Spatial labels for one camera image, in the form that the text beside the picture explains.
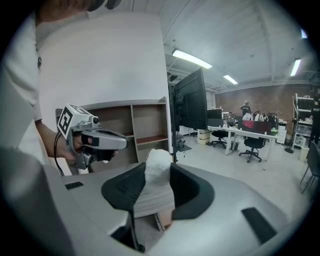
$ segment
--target person's hand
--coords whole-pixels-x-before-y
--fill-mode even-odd
[[[92,138],[88,138],[89,144],[92,144]],[[73,138],[73,148],[77,151],[81,149],[84,144],[81,141],[81,135],[75,136]],[[112,158],[114,158],[118,154],[118,151],[114,151]],[[63,136],[60,136],[58,142],[56,144],[56,157],[57,158],[65,158],[67,161],[75,162],[76,158],[73,152],[70,152],[67,148],[66,140]]]

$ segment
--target fluorescent light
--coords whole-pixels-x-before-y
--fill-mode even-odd
[[[301,63],[301,59],[300,58],[296,58],[295,61],[294,61],[294,65],[293,65],[293,69],[292,69],[290,77],[294,77],[296,75],[296,73],[298,71],[298,68],[300,66],[300,63]]]
[[[236,80],[234,80],[230,75],[224,75],[223,76],[225,79],[229,80],[231,83],[233,83],[234,85],[238,84],[238,82]]]
[[[185,53],[183,51],[180,51],[180,50],[177,50],[175,49],[172,53],[172,56],[175,56],[177,58],[180,58],[180,59],[184,59],[186,61],[189,61],[189,62],[193,62],[195,64],[198,64],[199,66],[201,67],[204,67],[206,69],[210,69],[212,67],[212,65],[210,65],[209,63],[195,57],[195,56],[192,56],[188,53]]]
[[[301,28],[301,38],[308,38],[306,32]]]

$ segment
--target brown wall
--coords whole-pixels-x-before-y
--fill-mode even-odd
[[[234,90],[215,95],[215,106],[223,111],[242,115],[240,107],[245,100],[249,101],[251,112],[260,110],[262,113],[274,112],[279,119],[288,121],[288,134],[292,133],[293,95],[298,97],[310,95],[309,85],[275,85]]]

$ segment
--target floor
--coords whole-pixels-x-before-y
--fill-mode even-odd
[[[240,152],[249,149],[243,143],[240,136],[237,137],[239,147],[237,151],[225,155],[225,149],[221,145],[216,147],[197,144],[197,138],[185,136],[186,145],[191,150],[177,153],[178,164],[184,164],[230,177],[252,187],[262,196],[278,206],[289,221],[302,216],[311,205],[312,189],[307,189],[301,194],[300,180],[307,169],[307,163],[298,160],[300,150],[294,148],[294,153],[285,152],[285,146],[275,144],[268,161],[267,156],[269,142],[259,150],[259,156],[263,159],[251,159],[247,163],[247,156],[239,156]],[[308,171],[301,187],[311,176]],[[145,246],[146,252],[164,234],[159,231],[153,216],[147,216],[135,220],[135,230],[139,243]]]

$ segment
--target chair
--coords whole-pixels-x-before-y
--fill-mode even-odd
[[[251,138],[251,137],[247,137],[244,140],[244,144],[248,147],[251,148],[250,150],[246,150],[245,152],[242,152],[239,154],[239,156],[241,155],[249,155],[249,160],[247,160],[247,163],[250,163],[251,157],[254,156],[255,158],[259,159],[259,163],[262,161],[261,157],[259,157],[259,150],[258,149],[262,149],[265,146],[265,139],[264,138]]]
[[[218,140],[214,140],[210,143],[214,148],[216,147],[217,144],[222,145],[224,148],[226,148],[227,142],[224,138],[228,137],[228,132],[224,130],[215,130],[214,132],[211,133],[213,136],[217,137]]]
[[[300,181],[300,186],[301,186],[301,183],[304,180],[309,168],[310,168],[310,171],[312,173],[312,176],[306,182],[306,186],[305,186],[304,190],[301,192],[301,194],[303,194],[306,191],[306,189],[309,186],[311,180],[312,180],[312,182],[311,182],[310,188],[312,187],[312,184],[314,183],[315,178],[316,177],[317,178],[320,177],[320,169],[319,169],[320,154],[319,154],[319,151],[318,151],[318,148],[317,148],[316,144],[313,141],[311,141],[311,143],[310,143],[309,153],[308,153],[307,157],[308,158],[307,158],[306,162],[308,164],[308,167],[307,167],[307,169],[306,169],[306,171],[305,171],[305,173],[304,173],[304,175],[303,175],[303,177],[302,177],[302,179]]]

